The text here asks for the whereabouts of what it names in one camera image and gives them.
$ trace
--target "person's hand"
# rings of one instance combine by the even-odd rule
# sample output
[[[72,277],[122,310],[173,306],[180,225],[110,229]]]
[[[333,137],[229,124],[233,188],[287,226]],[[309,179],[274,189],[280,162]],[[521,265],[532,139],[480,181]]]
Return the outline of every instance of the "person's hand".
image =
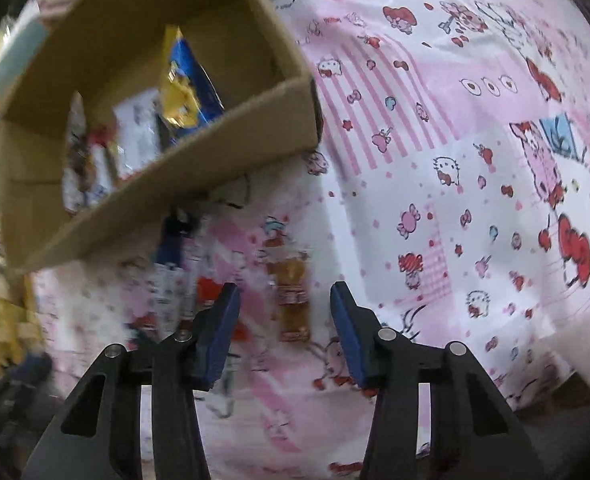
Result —
[[[77,0],[37,0],[40,20],[46,28],[53,28],[69,12]]]

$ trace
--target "silver screw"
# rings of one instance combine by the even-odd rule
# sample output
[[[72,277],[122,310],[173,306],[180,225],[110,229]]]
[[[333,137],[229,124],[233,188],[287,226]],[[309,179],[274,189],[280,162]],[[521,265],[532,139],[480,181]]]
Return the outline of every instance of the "silver screw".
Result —
[[[178,330],[175,332],[175,341],[178,343],[186,343],[193,337],[193,334],[188,332],[188,330]]]
[[[448,346],[448,349],[455,355],[464,355],[466,353],[466,345],[459,341],[451,343],[450,346]]]
[[[397,337],[397,332],[395,332],[392,328],[380,328],[377,332],[377,335],[384,341],[392,341],[395,339],[395,337]]]
[[[117,357],[119,354],[122,353],[122,345],[110,345],[104,350],[104,355],[106,357]]]

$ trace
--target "blue and yellow snack bag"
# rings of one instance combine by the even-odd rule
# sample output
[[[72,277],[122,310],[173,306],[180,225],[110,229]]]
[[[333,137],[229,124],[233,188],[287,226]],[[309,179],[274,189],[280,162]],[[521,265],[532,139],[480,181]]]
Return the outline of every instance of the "blue and yellow snack bag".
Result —
[[[170,142],[193,133],[224,112],[211,80],[195,59],[182,31],[166,27],[164,72],[159,85],[159,115]]]

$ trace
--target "pink tablecloth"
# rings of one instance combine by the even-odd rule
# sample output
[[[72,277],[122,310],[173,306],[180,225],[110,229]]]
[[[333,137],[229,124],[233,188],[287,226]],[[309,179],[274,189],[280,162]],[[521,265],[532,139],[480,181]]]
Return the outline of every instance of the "pink tablecloth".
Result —
[[[198,402],[218,478],[360,467],[374,401],[332,339],[335,280],[415,341],[466,342],[513,407],[568,376],[541,338],[590,312],[590,27],[571,0],[276,3],[314,69],[324,139],[217,190],[243,208],[214,210],[187,248],[242,284],[251,334],[232,381]],[[270,321],[258,251],[275,230],[310,248],[308,345],[278,343]],[[146,325],[158,233],[35,277],[64,394]],[[419,447],[428,404],[422,390]]]

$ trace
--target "brown cardboard box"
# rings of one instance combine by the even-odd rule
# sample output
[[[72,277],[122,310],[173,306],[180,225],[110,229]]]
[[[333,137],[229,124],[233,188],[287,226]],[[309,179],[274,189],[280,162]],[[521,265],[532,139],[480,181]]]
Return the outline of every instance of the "brown cardboard box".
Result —
[[[179,24],[227,109],[98,206],[69,220],[64,131],[79,91],[87,120],[156,86],[167,24]],[[81,0],[37,53],[0,124],[0,223],[9,266],[84,256],[194,196],[313,148],[321,118],[312,75],[270,0]]]

